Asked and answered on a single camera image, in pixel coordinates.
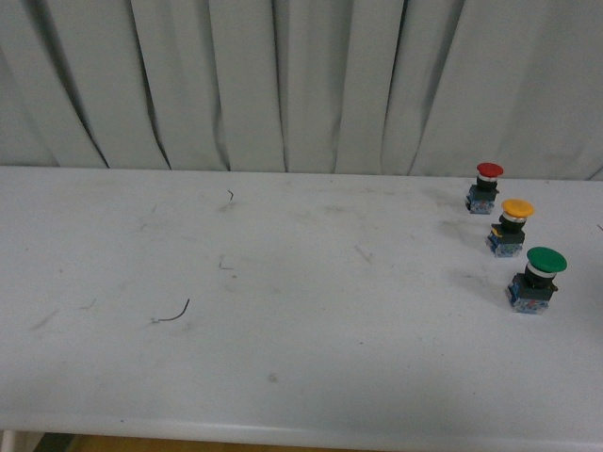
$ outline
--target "small wire piece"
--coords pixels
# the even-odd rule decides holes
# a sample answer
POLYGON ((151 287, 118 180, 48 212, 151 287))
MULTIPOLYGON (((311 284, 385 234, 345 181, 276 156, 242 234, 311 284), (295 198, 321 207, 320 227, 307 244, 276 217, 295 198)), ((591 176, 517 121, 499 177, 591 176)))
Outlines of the small wire piece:
POLYGON ((152 318, 151 319, 151 323, 171 322, 172 320, 175 320, 176 318, 182 317, 184 315, 184 313, 187 311, 187 307, 188 307, 189 303, 190 303, 190 299, 187 300, 187 304, 185 304, 185 309, 182 310, 182 313, 180 313, 176 317, 172 317, 172 318, 152 318))

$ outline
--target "white table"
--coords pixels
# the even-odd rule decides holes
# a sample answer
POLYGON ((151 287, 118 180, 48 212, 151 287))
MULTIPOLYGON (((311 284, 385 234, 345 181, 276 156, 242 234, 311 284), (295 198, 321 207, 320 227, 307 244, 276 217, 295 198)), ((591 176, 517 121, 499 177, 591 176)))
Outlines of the white table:
POLYGON ((0 428, 603 449, 603 183, 472 181, 0 169, 0 428), (544 315, 484 243, 513 197, 569 262, 544 315))

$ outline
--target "white curtain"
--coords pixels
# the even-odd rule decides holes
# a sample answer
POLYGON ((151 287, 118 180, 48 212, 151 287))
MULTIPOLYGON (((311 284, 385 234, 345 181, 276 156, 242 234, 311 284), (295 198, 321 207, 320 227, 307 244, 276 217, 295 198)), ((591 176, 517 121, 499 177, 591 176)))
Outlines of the white curtain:
POLYGON ((599 0, 0 0, 0 164, 603 180, 599 0))

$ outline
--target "yellow push button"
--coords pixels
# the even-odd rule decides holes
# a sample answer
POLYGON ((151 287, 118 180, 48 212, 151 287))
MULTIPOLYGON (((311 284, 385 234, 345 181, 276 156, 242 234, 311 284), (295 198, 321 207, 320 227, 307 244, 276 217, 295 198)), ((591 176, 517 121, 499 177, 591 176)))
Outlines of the yellow push button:
POLYGON ((502 202, 502 210, 515 218, 527 218, 534 215, 534 207, 524 200, 506 200, 502 202))

